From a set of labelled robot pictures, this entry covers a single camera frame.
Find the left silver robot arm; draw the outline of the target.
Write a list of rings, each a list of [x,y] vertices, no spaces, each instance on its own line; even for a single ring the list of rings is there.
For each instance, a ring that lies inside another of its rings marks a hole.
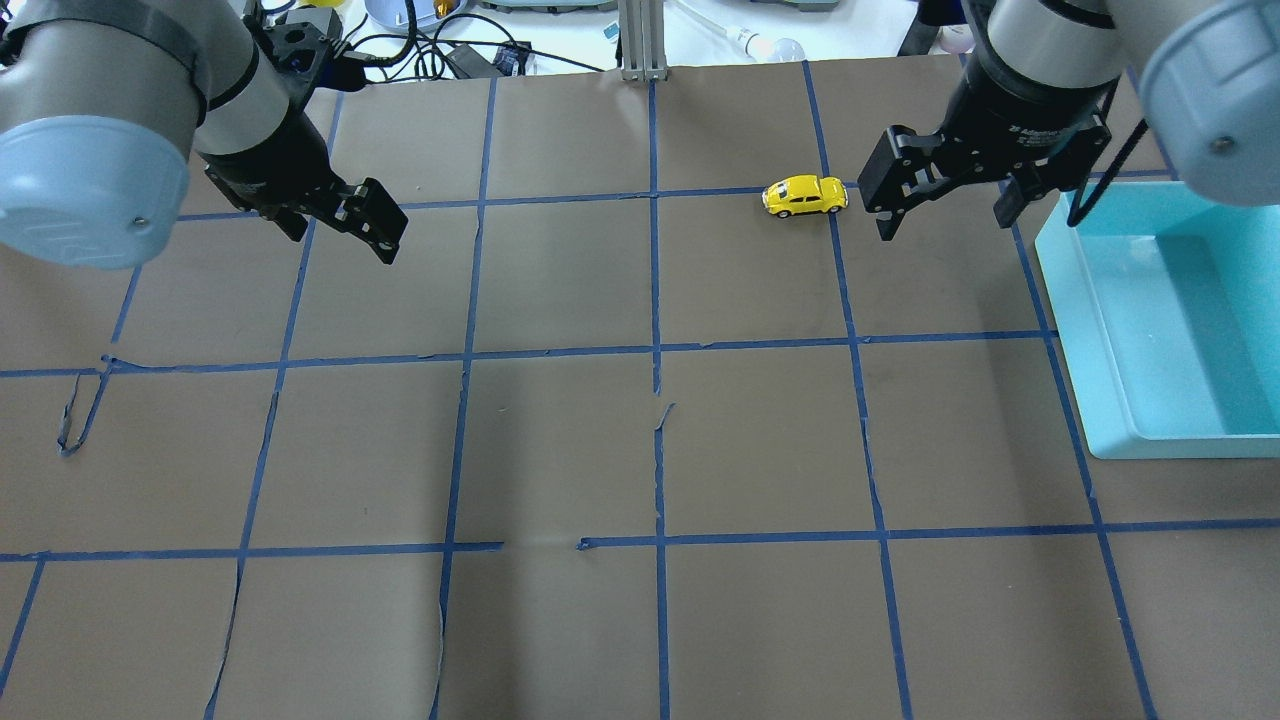
[[[317,1],[28,1],[3,22],[1,240],[46,263],[131,269],[165,247],[191,156],[289,240],[311,220],[392,264],[408,224],[376,179],[344,181],[306,114],[375,56]]]

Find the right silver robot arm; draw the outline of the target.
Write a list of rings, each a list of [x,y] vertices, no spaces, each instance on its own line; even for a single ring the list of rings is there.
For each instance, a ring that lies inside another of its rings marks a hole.
[[[891,126],[858,177],[883,241],[909,211],[959,187],[1004,183],[1009,228],[1048,192],[1073,222],[1112,135],[1105,100],[1135,73],[1142,120],[1097,183],[1102,193],[1153,132],[1185,186],[1239,208],[1277,202],[1275,1],[965,1],[975,46],[940,126]]]

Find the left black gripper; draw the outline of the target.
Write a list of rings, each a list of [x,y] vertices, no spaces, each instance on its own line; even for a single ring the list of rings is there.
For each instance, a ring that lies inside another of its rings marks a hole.
[[[346,184],[332,169],[328,146],[310,117],[291,110],[261,143],[239,152],[205,152],[205,173],[239,210],[255,211],[300,243],[308,218],[366,243],[392,265],[408,218],[385,186],[366,178]]]

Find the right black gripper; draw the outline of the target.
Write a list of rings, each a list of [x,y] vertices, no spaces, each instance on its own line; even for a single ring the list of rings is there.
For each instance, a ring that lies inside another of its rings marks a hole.
[[[1050,188],[1073,187],[1111,141],[1106,126],[1114,83],[1060,88],[1014,70],[991,50],[975,50],[943,119],[928,135],[890,126],[858,176],[867,213],[884,242],[931,191],[1007,183],[995,202],[1010,229]]]

